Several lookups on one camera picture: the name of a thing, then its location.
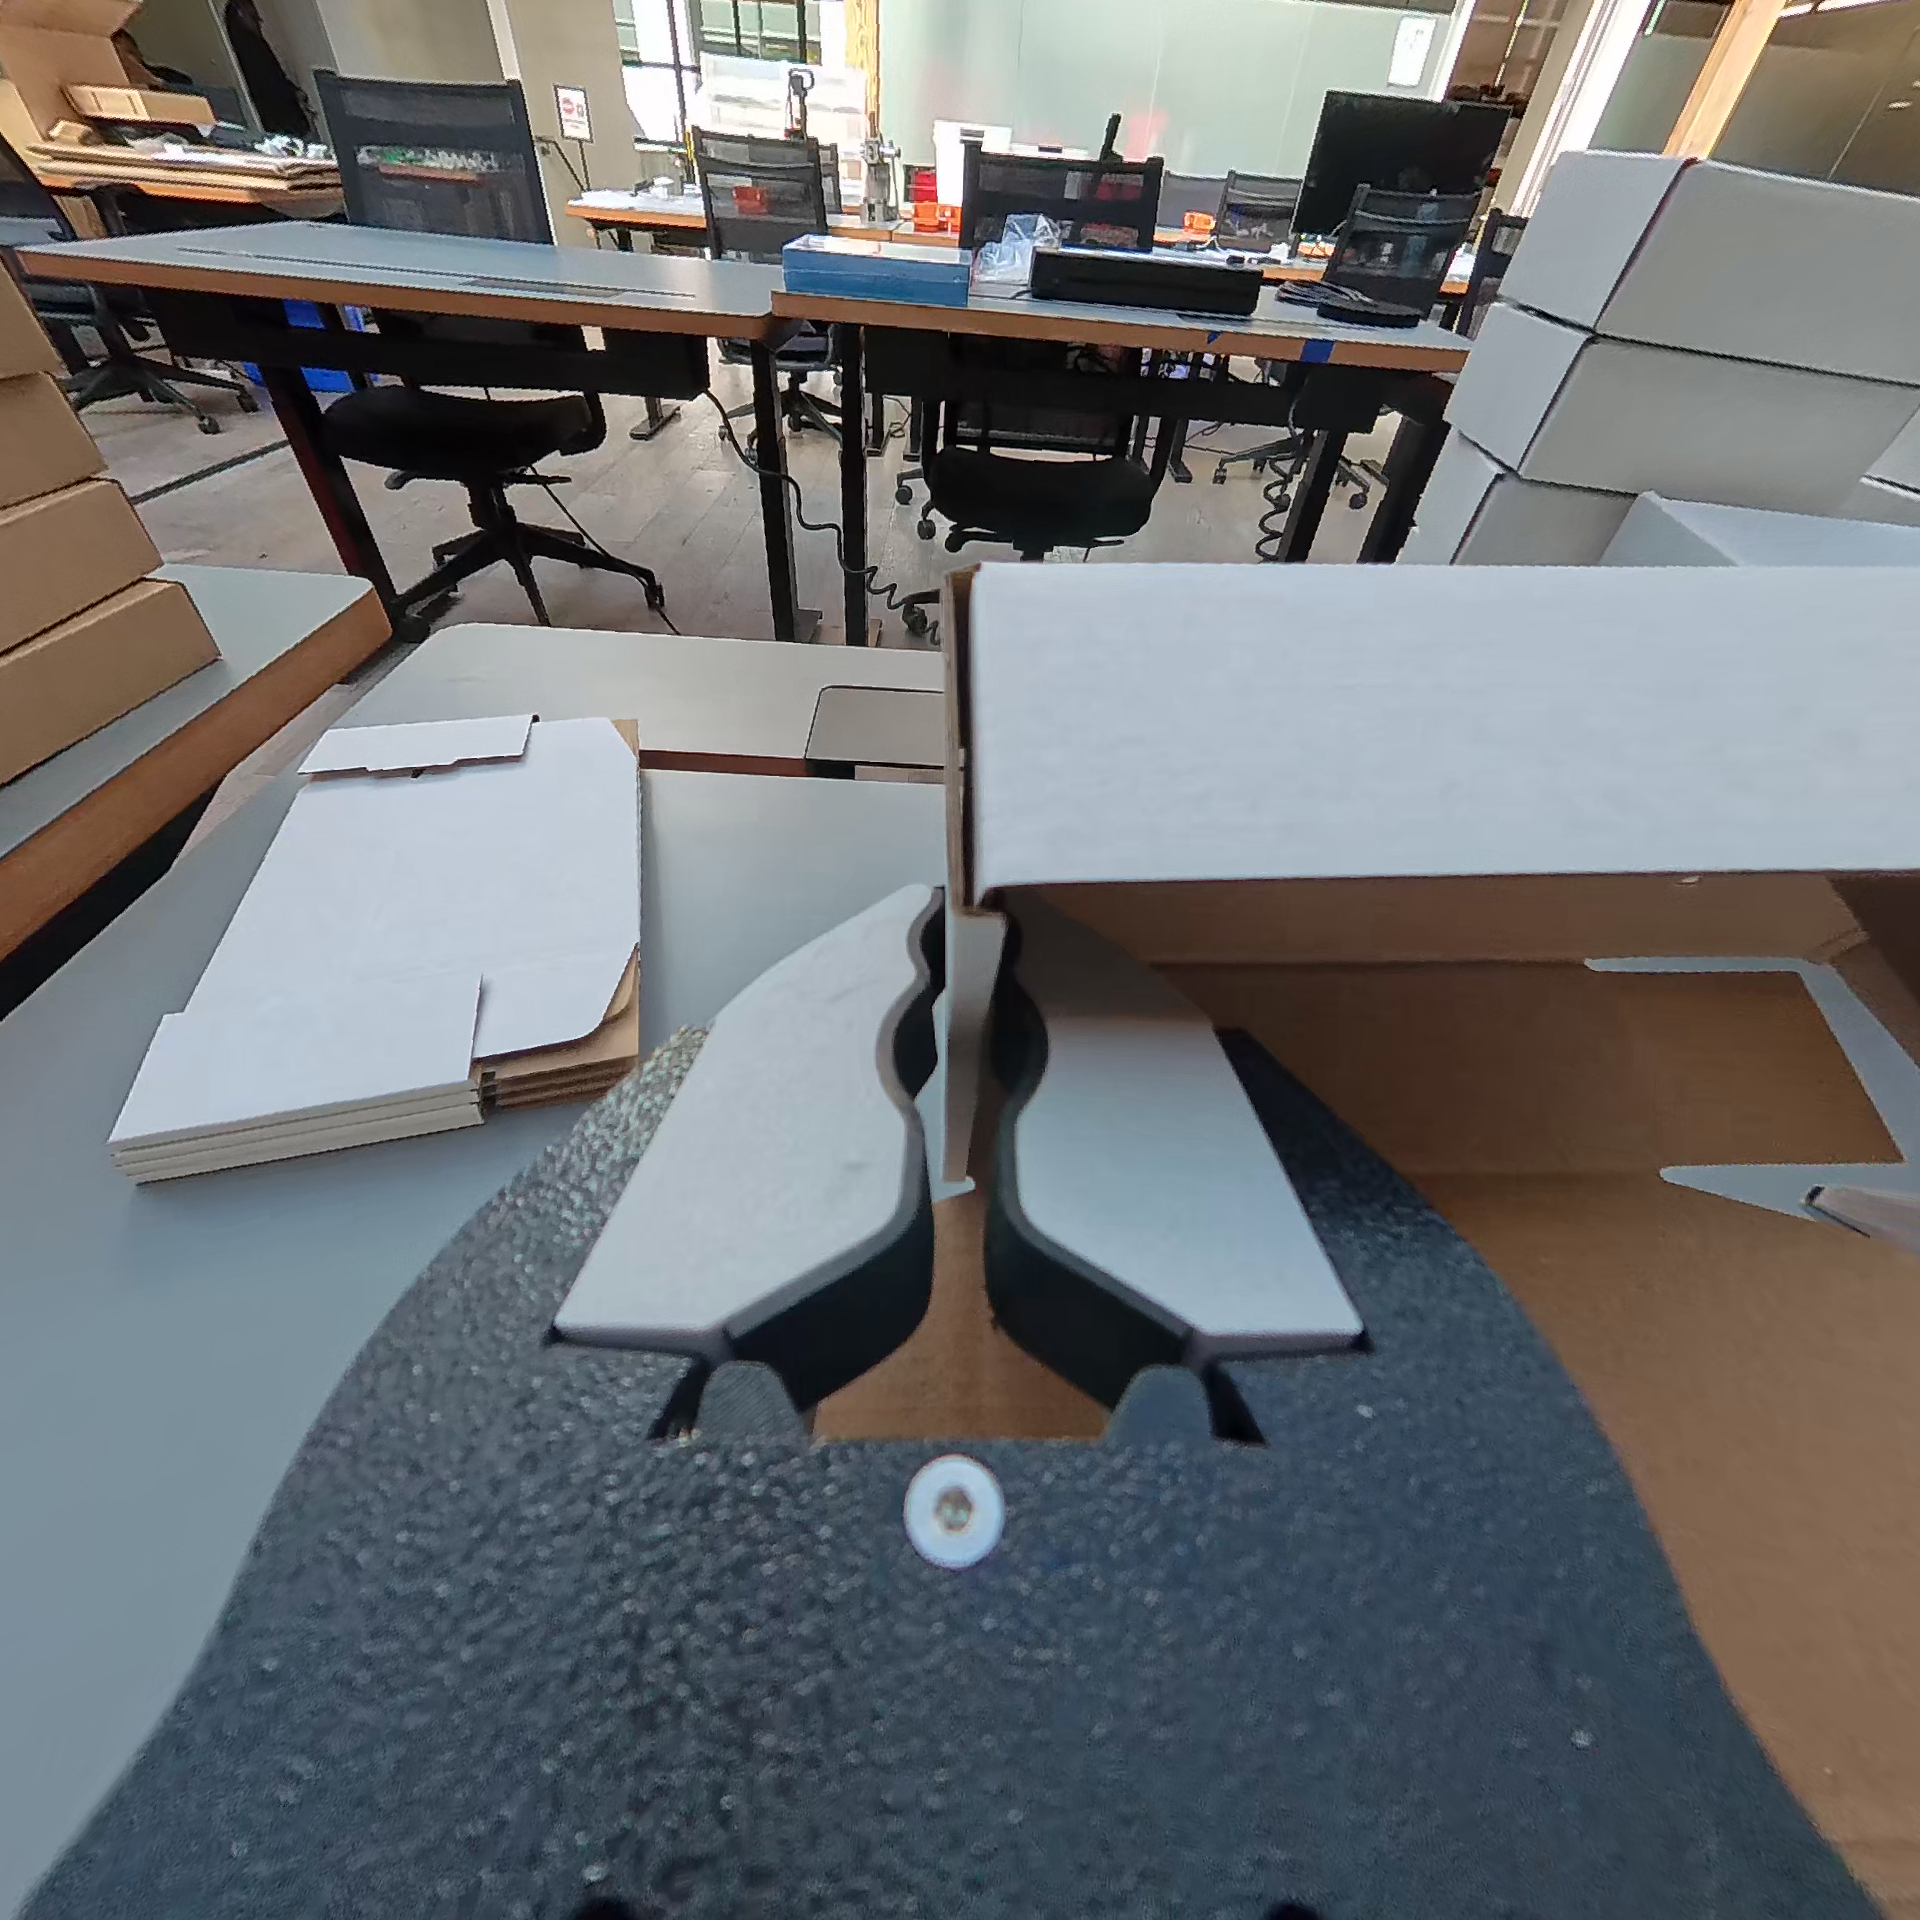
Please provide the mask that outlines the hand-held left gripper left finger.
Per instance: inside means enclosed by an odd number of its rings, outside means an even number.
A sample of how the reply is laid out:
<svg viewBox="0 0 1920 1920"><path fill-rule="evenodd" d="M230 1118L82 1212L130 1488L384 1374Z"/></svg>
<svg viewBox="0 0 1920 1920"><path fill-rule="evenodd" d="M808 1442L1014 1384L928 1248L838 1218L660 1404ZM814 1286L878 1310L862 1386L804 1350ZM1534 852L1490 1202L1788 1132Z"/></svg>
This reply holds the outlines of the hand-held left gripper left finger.
<svg viewBox="0 0 1920 1920"><path fill-rule="evenodd" d="M554 1336L770 1368L800 1408L920 1326L934 1210L944 892L912 882L712 1022L558 1308Z"/></svg>

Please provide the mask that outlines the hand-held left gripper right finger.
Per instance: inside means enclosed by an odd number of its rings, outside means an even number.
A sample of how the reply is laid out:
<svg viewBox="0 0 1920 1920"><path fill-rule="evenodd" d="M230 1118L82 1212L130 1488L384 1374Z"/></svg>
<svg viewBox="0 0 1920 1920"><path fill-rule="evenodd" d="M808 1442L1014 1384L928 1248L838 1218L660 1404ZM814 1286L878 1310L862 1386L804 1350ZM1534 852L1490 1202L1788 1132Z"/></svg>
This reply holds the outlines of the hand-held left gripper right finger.
<svg viewBox="0 0 1920 1920"><path fill-rule="evenodd" d="M1144 1370L1362 1344L1212 1018L1042 898L1010 920L982 1252L1000 1330L1108 1410Z"/></svg>

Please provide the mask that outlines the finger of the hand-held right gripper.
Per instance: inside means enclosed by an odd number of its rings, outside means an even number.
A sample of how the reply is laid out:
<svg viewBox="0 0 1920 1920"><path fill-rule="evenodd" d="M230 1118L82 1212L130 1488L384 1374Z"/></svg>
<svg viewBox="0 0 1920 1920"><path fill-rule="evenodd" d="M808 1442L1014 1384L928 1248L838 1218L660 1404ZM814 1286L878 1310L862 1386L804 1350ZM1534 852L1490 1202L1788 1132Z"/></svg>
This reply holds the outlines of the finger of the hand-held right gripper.
<svg viewBox="0 0 1920 1920"><path fill-rule="evenodd" d="M1916 1190L1884 1186L1818 1184L1804 1196L1808 1212L1892 1244L1912 1256L1920 1252L1920 1202Z"/></svg>

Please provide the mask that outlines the white cardboard box brown inside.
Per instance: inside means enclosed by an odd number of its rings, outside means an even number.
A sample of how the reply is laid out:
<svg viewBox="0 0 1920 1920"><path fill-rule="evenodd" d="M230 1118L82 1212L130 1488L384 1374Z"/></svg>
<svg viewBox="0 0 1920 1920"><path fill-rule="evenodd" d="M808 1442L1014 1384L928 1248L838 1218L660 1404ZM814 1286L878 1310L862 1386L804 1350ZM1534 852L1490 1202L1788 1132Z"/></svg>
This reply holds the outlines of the white cardboard box brown inside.
<svg viewBox="0 0 1920 1920"><path fill-rule="evenodd" d="M986 1448L858 1614L858 1916L1916 1916L1916 652L1886 572L1012 568L954 870L1212 1018L1364 1322Z"/></svg>

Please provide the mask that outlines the flat blue box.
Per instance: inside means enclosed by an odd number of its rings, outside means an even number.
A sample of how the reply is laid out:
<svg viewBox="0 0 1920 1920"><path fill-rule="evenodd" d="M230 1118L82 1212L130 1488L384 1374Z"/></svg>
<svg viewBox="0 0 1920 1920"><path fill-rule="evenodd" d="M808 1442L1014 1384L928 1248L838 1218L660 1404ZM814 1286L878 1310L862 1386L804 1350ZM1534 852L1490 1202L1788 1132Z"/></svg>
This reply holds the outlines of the flat blue box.
<svg viewBox="0 0 1920 1920"><path fill-rule="evenodd" d="M964 308L974 256L958 248L802 234L780 250L782 288L808 298Z"/></svg>

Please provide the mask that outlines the pile of flat white cardboard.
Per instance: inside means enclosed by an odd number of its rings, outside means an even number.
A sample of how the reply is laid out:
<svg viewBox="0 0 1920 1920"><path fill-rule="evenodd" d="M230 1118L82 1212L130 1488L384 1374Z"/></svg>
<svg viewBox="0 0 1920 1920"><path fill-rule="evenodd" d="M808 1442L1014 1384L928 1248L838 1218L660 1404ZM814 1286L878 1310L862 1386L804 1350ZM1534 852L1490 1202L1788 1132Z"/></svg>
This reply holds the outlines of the pile of flat white cardboard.
<svg viewBox="0 0 1920 1920"><path fill-rule="evenodd" d="M110 1130L136 1184L594 1098L640 1054L638 728L336 728Z"/></svg>

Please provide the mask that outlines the black mesh-back office chair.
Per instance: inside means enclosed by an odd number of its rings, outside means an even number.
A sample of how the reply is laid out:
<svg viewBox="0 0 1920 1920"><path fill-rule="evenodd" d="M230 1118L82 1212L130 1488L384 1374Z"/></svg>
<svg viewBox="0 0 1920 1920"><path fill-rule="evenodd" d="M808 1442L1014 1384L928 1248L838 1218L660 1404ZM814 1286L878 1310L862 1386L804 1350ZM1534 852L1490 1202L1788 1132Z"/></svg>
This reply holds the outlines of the black mesh-back office chair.
<svg viewBox="0 0 1920 1920"><path fill-rule="evenodd" d="M326 132L342 176L348 220L502 242L554 240L540 156L518 82L408 82L314 72ZM582 532L522 522L510 486L534 484L544 460L596 450L608 436L592 394L458 396L406 380L336 400L324 444L342 460L412 480L462 486L472 534L434 546L436 568L408 588L400 612L426 624L472 574L506 564L534 616L550 612L534 576L538 558L624 574L654 612L666 612L658 576L596 548Z"/></svg>

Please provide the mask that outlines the grey desk black legs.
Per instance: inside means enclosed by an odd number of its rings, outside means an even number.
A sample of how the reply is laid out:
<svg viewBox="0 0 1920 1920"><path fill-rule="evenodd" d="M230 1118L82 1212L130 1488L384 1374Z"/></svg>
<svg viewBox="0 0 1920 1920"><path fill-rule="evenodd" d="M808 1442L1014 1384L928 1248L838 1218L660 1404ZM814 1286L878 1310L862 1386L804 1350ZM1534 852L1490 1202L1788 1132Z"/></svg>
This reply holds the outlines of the grey desk black legs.
<svg viewBox="0 0 1920 1920"><path fill-rule="evenodd" d="M1090 390L1080 394L1046 394L1040 382L1028 376L994 376L986 394L1002 388L1010 398L1036 408L1144 420L1146 460L1154 456L1160 430L1168 432L1164 474L1190 422L1286 426L1306 432L1304 488L1286 512L1276 548L1284 564L1308 560L1348 438L1372 430L1382 414L1406 420L1416 470L1410 478L1392 478L1386 484L1360 554L1366 560L1396 558L1442 444L1442 376L1456 374L1470 348L1466 338L1434 324L1356 326L1274 294L1264 294L1252 316L1222 318L1122 304L1036 300L1030 294L974 294L964 306L936 306L808 298L780 288L774 294L774 312L790 322L822 324L836 332L842 400L852 408L840 442L836 520L844 638L852 646L868 644L872 618L864 404L902 398L924 416L918 400L886 394L872 384L866 336L874 328L1146 350L1150 362L1142 374L1096 376Z"/></svg>
<svg viewBox="0 0 1920 1920"><path fill-rule="evenodd" d="M348 574L368 582L394 638L420 638L340 454L324 444L306 370L392 374L424 388L694 400L708 340L752 368L758 482L774 636L812 638L800 606L774 348L776 266L658 252L448 236L334 222L196 228L18 246L30 276L128 286L162 340L190 358L252 364Z"/></svg>

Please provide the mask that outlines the blue storage bin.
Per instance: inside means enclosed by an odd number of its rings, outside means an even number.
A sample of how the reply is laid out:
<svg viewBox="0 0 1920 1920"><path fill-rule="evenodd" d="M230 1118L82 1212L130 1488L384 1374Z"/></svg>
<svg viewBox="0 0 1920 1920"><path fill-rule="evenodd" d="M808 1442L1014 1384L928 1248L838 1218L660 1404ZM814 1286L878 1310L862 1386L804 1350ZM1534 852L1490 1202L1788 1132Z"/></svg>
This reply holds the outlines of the blue storage bin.
<svg viewBox="0 0 1920 1920"><path fill-rule="evenodd" d="M290 328L364 332L370 316L360 306L318 304L312 300L282 300L286 324ZM334 366L306 366L300 372L306 388L314 394L340 394L370 384L368 376Z"/></svg>

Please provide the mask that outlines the flat black device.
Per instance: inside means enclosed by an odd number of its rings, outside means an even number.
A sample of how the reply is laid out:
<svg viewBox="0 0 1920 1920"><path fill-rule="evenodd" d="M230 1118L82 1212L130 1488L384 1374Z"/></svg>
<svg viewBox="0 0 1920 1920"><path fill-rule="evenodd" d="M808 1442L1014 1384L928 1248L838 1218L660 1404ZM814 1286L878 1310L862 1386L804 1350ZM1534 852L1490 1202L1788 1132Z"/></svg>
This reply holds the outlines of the flat black device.
<svg viewBox="0 0 1920 1920"><path fill-rule="evenodd" d="M1034 300L1190 318L1252 318L1262 292L1260 266L1194 252L1034 246L1028 268Z"/></svg>

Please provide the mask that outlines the stack of white boxes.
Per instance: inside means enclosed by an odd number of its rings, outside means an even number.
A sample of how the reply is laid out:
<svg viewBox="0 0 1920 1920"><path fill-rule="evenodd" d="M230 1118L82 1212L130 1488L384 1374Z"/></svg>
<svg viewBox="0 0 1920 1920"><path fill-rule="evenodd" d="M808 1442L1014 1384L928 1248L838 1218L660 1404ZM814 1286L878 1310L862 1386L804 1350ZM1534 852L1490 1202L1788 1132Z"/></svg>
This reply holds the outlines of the stack of white boxes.
<svg viewBox="0 0 1920 1920"><path fill-rule="evenodd" d="M1472 338L1404 564L1594 564L1644 494L1836 516L1916 418L1916 198L1572 154Z"/></svg>

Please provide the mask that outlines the black computer monitor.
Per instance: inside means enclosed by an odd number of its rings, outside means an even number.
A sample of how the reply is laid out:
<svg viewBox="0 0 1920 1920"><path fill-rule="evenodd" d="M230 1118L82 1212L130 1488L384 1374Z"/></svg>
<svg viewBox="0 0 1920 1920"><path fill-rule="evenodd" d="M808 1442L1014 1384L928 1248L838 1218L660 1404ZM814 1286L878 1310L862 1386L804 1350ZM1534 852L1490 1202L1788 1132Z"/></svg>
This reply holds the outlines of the black computer monitor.
<svg viewBox="0 0 1920 1920"><path fill-rule="evenodd" d="M1360 186L1478 200L1510 124L1500 104L1328 90L1292 216L1292 242L1332 238Z"/></svg>

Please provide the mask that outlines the pile of flat brown cardboard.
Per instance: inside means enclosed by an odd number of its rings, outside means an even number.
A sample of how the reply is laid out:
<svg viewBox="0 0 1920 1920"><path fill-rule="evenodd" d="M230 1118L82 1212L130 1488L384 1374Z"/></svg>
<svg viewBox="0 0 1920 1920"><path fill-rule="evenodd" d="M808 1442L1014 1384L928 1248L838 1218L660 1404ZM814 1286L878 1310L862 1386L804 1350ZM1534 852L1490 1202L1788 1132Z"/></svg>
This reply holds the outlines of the pile of flat brown cardboard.
<svg viewBox="0 0 1920 1920"><path fill-rule="evenodd" d="M4 86L4 132L38 172L102 180L244 182L272 192L334 192L334 156L292 136L256 136L200 96L70 82L32 98Z"/></svg>

